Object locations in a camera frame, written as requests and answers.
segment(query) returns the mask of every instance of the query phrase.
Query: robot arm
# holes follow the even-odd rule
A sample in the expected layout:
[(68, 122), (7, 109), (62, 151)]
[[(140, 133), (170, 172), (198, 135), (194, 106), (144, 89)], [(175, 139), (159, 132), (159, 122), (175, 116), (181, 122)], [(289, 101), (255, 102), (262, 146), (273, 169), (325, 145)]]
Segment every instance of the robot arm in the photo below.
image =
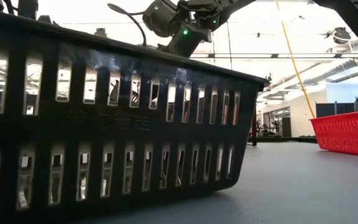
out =
[[(211, 32), (227, 22), (230, 15), (255, 0), (155, 0), (143, 14), (147, 28), (160, 37), (172, 36), (160, 50), (190, 57), (203, 40), (211, 42)], [(358, 0), (314, 0), (334, 9), (358, 36)]]

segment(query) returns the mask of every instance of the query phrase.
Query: blue wall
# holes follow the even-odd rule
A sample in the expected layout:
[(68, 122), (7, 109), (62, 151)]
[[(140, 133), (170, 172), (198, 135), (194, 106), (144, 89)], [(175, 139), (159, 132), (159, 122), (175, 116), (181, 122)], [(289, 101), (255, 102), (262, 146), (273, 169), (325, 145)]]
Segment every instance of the blue wall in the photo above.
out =
[[(348, 70), (349, 74), (352, 74), (356, 71)], [(330, 77), (330, 79), (337, 79), (346, 75), (339, 74), (335, 77)], [(348, 79), (340, 83), (327, 83), (327, 103), (353, 103), (358, 97), (358, 77)]]

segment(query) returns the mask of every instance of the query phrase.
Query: metal beam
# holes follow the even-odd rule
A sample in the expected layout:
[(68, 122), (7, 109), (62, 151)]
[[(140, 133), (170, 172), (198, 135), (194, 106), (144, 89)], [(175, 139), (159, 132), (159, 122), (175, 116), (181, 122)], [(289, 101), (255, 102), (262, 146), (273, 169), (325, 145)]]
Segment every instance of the metal beam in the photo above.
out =
[(339, 83), (339, 82), (343, 82), (345, 80), (348, 80), (348, 79), (351, 79), (351, 78), (354, 78), (354, 77), (358, 77), (358, 72), (355, 72), (355, 73), (350, 74), (350, 75), (346, 75), (345, 77), (338, 78), (338, 79), (335, 79), (335, 80), (327, 80), (327, 82), (329, 82), (329, 83)]

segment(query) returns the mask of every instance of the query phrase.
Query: basket rim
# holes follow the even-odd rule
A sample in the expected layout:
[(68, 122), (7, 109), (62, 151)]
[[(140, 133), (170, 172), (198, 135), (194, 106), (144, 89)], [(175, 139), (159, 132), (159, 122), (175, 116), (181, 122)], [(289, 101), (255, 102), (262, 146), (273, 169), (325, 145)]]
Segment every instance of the basket rim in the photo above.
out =
[(350, 115), (354, 115), (354, 114), (358, 114), (358, 111), (356, 112), (351, 112), (351, 113), (344, 113), (344, 114), (337, 114), (337, 115), (330, 115), (330, 116), (323, 116), (321, 118), (313, 118), (313, 119), (309, 119), (310, 121), (318, 121), (318, 120), (322, 120), (322, 119), (330, 119), (330, 118), (337, 118), (337, 117), (340, 117), (340, 116), (350, 116)]
[(118, 40), (107, 39), (99, 37), (97, 35), (80, 32), (77, 30), (71, 30), (48, 24), (46, 22), (36, 21), (21, 16), (13, 16), (0, 12), (0, 26), (6, 27), (6, 29), (19, 29), (24, 31), (33, 32), (34, 35), (41, 36), (47, 39), (54, 37), (55, 39), (62, 40), (62, 42), (70, 41), (79, 43), (84, 46), (96, 46), (97, 49), (116, 52), (117, 54), (135, 57), (138, 59), (147, 59), (166, 63), (167, 65), (182, 67), (198, 72), (212, 73), (215, 75), (230, 75), (237, 78), (248, 79), (253, 82), (257, 82), (260, 85), (259, 90), (262, 91), (263, 87), (270, 85), (267, 79), (257, 76), (229, 70), (226, 68), (217, 67), (207, 63), (191, 60), (189, 58), (168, 54), (165, 52), (148, 49), (141, 46), (120, 42)]

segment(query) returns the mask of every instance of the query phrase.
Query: black cable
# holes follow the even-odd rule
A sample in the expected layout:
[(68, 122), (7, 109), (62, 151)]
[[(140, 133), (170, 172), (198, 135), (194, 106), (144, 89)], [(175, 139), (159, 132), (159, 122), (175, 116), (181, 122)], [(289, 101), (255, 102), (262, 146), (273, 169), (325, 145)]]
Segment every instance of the black cable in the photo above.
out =
[(4, 0), (4, 2), (6, 4), (6, 9), (7, 9), (8, 13), (14, 14), (13, 10), (16, 10), (16, 12), (17, 12), (17, 8), (13, 7), (11, 0)]
[(136, 13), (128, 13), (127, 11), (121, 9), (119, 6), (116, 6), (115, 4), (111, 4), (108, 3), (107, 6), (113, 10), (116, 11), (118, 13), (121, 14), (125, 14), (127, 15), (132, 21), (134, 21), (134, 23), (136, 24), (136, 26), (140, 29), (140, 32), (142, 33), (142, 37), (143, 37), (143, 47), (147, 46), (147, 42), (146, 42), (146, 34), (144, 33), (142, 27), (140, 26), (140, 24), (136, 21), (136, 19), (133, 16), (137, 16), (137, 15), (141, 15), (143, 14), (143, 12), (136, 12)]

